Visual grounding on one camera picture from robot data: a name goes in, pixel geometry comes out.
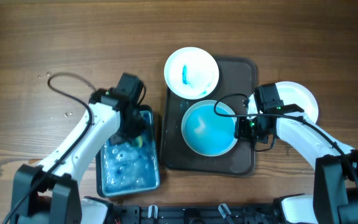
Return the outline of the green yellow sponge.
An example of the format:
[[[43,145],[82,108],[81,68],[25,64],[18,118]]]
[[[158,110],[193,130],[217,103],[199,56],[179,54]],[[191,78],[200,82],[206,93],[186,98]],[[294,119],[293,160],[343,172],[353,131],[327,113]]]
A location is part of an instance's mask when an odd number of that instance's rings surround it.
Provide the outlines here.
[[[143,146],[143,144],[144,144],[144,140],[143,140],[142,135],[137,136],[136,138],[134,138],[132,140],[131,144],[132,144],[133,147],[141,148]]]

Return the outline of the light blue plate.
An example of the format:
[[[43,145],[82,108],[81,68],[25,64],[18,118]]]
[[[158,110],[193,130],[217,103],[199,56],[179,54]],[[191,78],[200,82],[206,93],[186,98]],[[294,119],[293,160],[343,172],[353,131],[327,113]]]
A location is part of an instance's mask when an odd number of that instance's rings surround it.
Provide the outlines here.
[[[188,147],[207,157],[221,156],[237,143],[234,137],[236,118],[226,104],[203,100],[187,109],[181,122],[181,133]]]

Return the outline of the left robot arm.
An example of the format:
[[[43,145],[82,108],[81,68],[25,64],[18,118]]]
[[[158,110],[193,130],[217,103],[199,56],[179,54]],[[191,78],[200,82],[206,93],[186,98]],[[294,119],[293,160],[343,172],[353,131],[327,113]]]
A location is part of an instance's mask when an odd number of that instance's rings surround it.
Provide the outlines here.
[[[5,223],[119,223],[114,205],[80,198],[85,171],[108,139],[142,145],[145,123],[139,112],[146,87],[123,73],[116,87],[94,89],[85,114],[66,139],[37,166],[22,165],[14,175],[11,210]]]

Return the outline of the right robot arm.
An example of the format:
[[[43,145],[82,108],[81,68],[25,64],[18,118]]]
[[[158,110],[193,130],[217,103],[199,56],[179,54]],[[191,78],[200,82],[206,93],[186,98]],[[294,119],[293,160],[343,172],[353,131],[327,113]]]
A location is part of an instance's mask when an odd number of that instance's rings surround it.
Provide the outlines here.
[[[235,137],[252,145],[269,136],[293,147],[314,169],[312,195],[279,199],[281,223],[358,223],[358,150],[317,124],[313,94],[295,82],[261,85],[246,97],[246,115],[236,122]]]

